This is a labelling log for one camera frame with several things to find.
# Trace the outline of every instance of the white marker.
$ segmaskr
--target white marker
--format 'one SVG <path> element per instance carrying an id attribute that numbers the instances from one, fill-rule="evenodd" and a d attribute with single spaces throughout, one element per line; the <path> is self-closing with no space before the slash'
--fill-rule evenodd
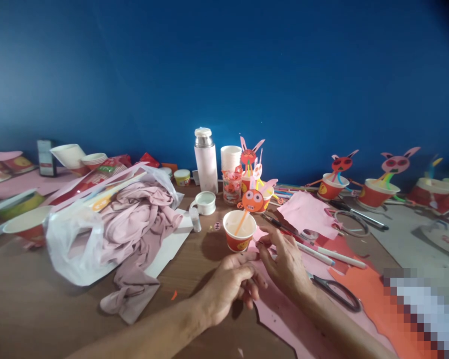
<path id="1" fill-rule="evenodd" d="M 298 245 L 298 248 L 301 249 L 304 253 L 309 254 L 316 259 L 319 259 L 321 262 L 326 263 L 327 265 L 334 266 L 335 263 L 331 258 L 326 257 L 324 254 L 316 252 L 314 249 L 306 247 L 304 244 L 301 244 L 299 242 L 296 242 L 296 244 Z"/>
<path id="2" fill-rule="evenodd" d="M 360 261 L 358 261 L 356 259 L 353 259 L 353 258 L 349 258 L 349 257 L 343 256 L 342 254 L 339 254 L 339 253 L 327 250 L 325 248 L 318 247 L 318 252 L 322 253 L 322 254 L 326 254 L 326 255 L 328 255 L 328 256 L 330 256 L 332 258 L 339 259 L 340 261 L 342 261 L 344 263 L 351 264 L 351 265 L 353 265 L 355 267 L 358 267 L 358 268 L 361 268 L 361 269 L 366 268 L 366 263 L 360 262 Z"/>

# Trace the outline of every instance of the scissor handle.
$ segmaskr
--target scissor handle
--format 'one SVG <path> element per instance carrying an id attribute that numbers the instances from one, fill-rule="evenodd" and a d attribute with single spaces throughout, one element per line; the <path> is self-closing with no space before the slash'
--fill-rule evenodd
<path id="1" fill-rule="evenodd" d="M 349 289 L 347 289 L 345 286 L 343 286 L 341 283 L 333 281 L 333 280 L 324 280 L 324 279 L 316 277 L 316 276 L 314 276 L 313 280 L 325 292 L 330 294 L 334 299 L 336 299 L 339 303 L 341 303 L 343 306 L 345 306 L 351 312 L 358 313 L 361 311 L 361 303 L 359 302 L 359 299 L 356 298 L 356 296 Z M 349 303 L 346 299 L 344 299 L 339 293 L 334 291 L 329 286 L 330 284 L 341 289 L 352 301 L 352 304 Z"/>

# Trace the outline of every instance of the blue wall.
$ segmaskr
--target blue wall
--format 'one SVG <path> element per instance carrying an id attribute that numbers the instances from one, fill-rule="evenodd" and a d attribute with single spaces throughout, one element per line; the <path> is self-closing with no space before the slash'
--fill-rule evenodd
<path id="1" fill-rule="evenodd" d="M 199 126 L 218 148 L 266 138 L 265 179 L 305 184 L 359 149 L 362 181 L 414 146 L 393 183 L 436 153 L 443 177 L 449 19 L 425 0 L 0 0 L 0 150 L 49 138 L 195 169 Z"/>

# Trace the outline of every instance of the hand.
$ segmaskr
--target hand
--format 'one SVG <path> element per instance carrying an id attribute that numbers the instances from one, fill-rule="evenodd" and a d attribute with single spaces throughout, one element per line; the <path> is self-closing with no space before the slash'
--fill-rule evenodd
<path id="1" fill-rule="evenodd" d="M 200 307 L 215 326 L 228 315 L 231 304 L 236 299 L 244 301 L 248 309 L 253 309 L 253 300 L 259 300 L 259 288 L 268 284 L 258 270 L 249 263 L 259 259 L 256 252 L 243 252 L 223 259 L 213 277 L 196 295 Z"/>
<path id="2" fill-rule="evenodd" d="M 276 286 L 289 299 L 300 301 L 315 300 L 316 287 L 308 277 L 301 258 L 301 252 L 293 236 L 283 235 L 278 229 L 260 227 L 268 235 L 262 237 L 256 247 L 261 260 Z M 276 246 L 277 257 L 273 260 L 268 248 Z"/>

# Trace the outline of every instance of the scissors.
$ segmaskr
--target scissors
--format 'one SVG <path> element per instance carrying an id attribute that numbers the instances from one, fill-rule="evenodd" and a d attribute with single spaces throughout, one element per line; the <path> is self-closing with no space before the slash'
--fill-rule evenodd
<path id="1" fill-rule="evenodd" d="M 359 313 L 361 311 L 361 303 L 359 302 L 359 299 L 356 298 L 356 296 L 345 286 L 343 286 L 341 283 L 338 283 L 333 280 L 325 280 L 319 277 L 316 277 L 315 275 L 308 273 L 309 279 L 320 287 L 322 290 L 324 290 L 326 293 L 328 293 L 331 297 L 336 299 L 339 303 L 341 303 L 346 309 L 350 310 L 354 313 Z M 344 297 L 342 297 L 338 292 L 335 292 L 329 285 L 333 285 L 339 289 L 341 289 L 347 297 L 351 300 L 351 303 Z"/>

